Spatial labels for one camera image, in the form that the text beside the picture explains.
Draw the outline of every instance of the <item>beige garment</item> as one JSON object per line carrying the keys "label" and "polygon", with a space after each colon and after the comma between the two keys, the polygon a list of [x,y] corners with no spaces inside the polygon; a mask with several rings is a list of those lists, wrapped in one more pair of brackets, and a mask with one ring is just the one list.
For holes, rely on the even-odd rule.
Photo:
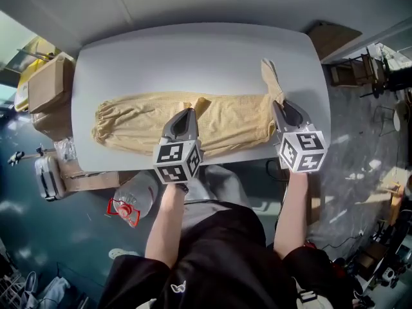
{"label": "beige garment", "polygon": [[152,155],[162,130],[177,112],[194,106],[199,98],[210,101],[198,118],[199,139],[206,156],[247,149],[269,141],[274,130],[272,101],[283,103],[272,62],[262,60],[266,95],[223,96],[186,92],[145,93],[101,104],[96,112],[93,138],[106,147]]}

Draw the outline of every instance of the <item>floor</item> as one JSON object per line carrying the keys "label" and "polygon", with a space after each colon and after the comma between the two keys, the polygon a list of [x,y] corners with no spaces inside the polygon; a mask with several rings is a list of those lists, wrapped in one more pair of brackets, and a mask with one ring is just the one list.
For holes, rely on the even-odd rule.
{"label": "floor", "polygon": [[[365,233],[339,248],[327,247],[331,258],[347,256],[368,240],[382,208],[388,205],[383,197],[374,200],[372,196],[379,195],[379,180],[396,178],[394,166],[406,165],[406,134],[379,137],[381,124],[372,122],[375,107],[392,108],[395,98],[389,94],[378,100],[359,98],[363,91],[329,89],[332,143],[321,173],[321,217],[311,225],[309,238],[322,248],[337,246],[359,231]],[[391,127],[386,122],[384,132]],[[6,164],[15,151],[34,153],[40,144],[52,146],[33,129],[29,115],[18,115],[0,129],[0,238],[23,273],[35,270],[53,276],[58,262],[61,275],[97,300],[112,262],[108,252],[122,248],[143,253],[158,205],[132,229],[120,218],[104,215],[114,189],[78,192],[46,202],[39,196],[33,160],[23,160],[15,167]],[[265,228],[267,243],[271,243],[283,183],[267,176],[265,161],[225,167],[241,178]]]}

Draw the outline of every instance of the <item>cardboard box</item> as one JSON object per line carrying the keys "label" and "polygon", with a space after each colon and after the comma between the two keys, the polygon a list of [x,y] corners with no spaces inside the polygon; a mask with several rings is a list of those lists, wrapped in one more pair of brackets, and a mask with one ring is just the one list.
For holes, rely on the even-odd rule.
{"label": "cardboard box", "polygon": [[388,247],[376,241],[371,243],[358,255],[355,262],[358,264],[358,274],[365,280],[369,280],[375,273],[379,262],[385,257]]}
{"label": "cardboard box", "polygon": [[85,172],[76,160],[63,162],[57,159],[60,174],[68,192],[116,188],[130,180],[138,171]]}
{"label": "cardboard box", "polygon": [[47,62],[28,81],[30,113],[48,113],[71,98],[74,65],[63,54]]}
{"label": "cardboard box", "polygon": [[55,142],[73,136],[71,129],[71,102],[69,101],[63,106],[57,106],[48,113],[32,114],[32,124],[34,129],[45,134]]}
{"label": "cardboard box", "polygon": [[321,200],[321,178],[317,173],[308,174],[308,192],[306,193],[306,225],[321,219],[324,202]]}
{"label": "cardboard box", "polygon": [[342,25],[319,22],[307,34],[315,46],[319,59],[322,60],[362,35],[362,32]]}

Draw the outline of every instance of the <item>suitcase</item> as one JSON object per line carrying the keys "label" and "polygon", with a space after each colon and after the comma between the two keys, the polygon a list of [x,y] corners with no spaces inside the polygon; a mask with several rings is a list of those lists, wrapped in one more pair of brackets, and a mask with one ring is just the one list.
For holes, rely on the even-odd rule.
{"label": "suitcase", "polygon": [[66,188],[56,158],[50,155],[40,157],[36,159],[34,166],[40,195],[48,201],[65,197]]}

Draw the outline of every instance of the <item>black shirt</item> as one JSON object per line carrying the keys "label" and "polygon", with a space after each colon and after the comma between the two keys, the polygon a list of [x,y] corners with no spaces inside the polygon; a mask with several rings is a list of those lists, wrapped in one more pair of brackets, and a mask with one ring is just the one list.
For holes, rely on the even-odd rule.
{"label": "black shirt", "polygon": [[98,307],[135,309],[156,299],[151,308],[296,308],[294,276],[334,308],[351,308],[337,292],[323,251],[298,248],[282,261],[266,248],[263,227],[251,209],[225,205],[231,209],[182,235],[172,269],[157,260],[117,257]]}

